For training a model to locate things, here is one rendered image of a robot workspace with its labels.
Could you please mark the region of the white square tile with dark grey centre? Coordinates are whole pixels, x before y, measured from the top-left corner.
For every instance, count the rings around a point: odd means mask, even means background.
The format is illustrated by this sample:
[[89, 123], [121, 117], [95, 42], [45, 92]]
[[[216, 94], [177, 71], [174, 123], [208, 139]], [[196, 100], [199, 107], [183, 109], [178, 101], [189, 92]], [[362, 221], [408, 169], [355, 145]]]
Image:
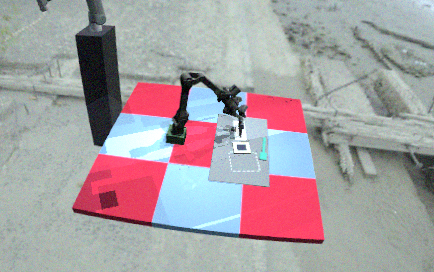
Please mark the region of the white square tile with dark grey centre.
[[234, 154], [251, 154], [249, 142], [233, 142]]

